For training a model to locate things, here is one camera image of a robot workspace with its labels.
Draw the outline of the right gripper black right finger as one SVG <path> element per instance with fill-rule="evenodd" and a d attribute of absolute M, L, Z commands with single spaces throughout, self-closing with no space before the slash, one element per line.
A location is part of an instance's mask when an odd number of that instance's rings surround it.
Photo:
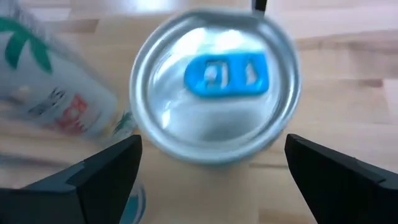
<path fill-rule="evenodd" d="M 296 134 L 284 151 L 318 224 L 398 224 L 398 174 Z"/>

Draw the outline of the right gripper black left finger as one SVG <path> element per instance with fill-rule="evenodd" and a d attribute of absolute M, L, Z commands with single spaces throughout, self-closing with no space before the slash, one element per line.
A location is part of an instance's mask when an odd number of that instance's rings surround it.
<path fill-rule="evenodd" d="M 141 158 L 132 135 L 21 189 L 0 188 L 0 224 L 119 224 Z"/>

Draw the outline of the white Celsius palm can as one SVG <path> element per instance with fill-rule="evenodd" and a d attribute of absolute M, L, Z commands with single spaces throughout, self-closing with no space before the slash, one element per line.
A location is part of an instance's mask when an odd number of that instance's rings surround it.
<path fill-rule="evenodd" d="M 0 116 L 104 145 L 136 128 L 99 73 L 17 0 L 0 0 Z"/>

